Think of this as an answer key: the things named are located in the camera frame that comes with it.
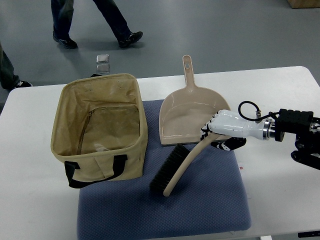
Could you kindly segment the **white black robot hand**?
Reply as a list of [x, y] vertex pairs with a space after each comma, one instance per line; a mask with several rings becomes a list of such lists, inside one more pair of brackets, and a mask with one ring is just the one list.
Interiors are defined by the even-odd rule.
[[244, 146], [247, 137], [254, 137], [258, 140], [270, 138], [269, 128], [273, 121], [269, 118], [260, 121], [246, 120], [237, 112], [230, 110], [218, 111], [200, 130], [200, 140], [204, 140], [210, 134], [229, 136], [225, 140], [216, 140], [210, 143], [211, 146], [224, 150], [233, 151]]

